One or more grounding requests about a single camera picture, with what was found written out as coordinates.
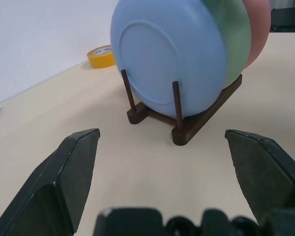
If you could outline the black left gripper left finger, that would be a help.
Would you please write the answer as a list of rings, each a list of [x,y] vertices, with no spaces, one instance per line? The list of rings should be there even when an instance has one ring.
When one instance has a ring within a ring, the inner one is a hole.
[[[100,130],[66,137],[0,217],[0,236],[72,236],[88,199]]]

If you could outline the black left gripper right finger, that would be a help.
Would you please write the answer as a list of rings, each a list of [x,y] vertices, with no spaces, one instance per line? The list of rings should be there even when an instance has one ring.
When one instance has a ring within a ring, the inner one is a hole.
[[[295,161],[271,138],[225,133],[242,193],[261,223],[273,209],[295,208]]]

